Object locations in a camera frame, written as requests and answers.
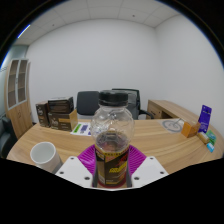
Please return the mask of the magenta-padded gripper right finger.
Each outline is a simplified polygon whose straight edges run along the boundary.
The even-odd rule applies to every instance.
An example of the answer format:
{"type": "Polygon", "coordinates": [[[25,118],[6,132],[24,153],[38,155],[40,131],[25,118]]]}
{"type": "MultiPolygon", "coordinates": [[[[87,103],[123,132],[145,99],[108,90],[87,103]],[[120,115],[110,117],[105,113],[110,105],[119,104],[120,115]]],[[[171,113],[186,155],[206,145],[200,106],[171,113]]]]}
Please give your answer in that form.
{"type": "Polygon", "coordinates": [[[154,156],[147,157],[134,146],[129,146],[126,184],[128,188],[140,188],[168,175],[154,156]]]}

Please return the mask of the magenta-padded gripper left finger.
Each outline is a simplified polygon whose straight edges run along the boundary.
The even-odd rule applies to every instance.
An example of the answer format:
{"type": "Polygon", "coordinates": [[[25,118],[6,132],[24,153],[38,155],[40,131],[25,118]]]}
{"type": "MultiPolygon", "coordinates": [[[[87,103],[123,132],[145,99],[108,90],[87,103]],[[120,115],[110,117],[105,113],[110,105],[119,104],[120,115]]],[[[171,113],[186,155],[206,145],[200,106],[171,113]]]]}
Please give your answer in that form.
{"type": "Polygon", "coordinates": [[[89,146],[77,157],[70,156],[56,175],[84,188],[96,187],[95,146],[89,146]]]}

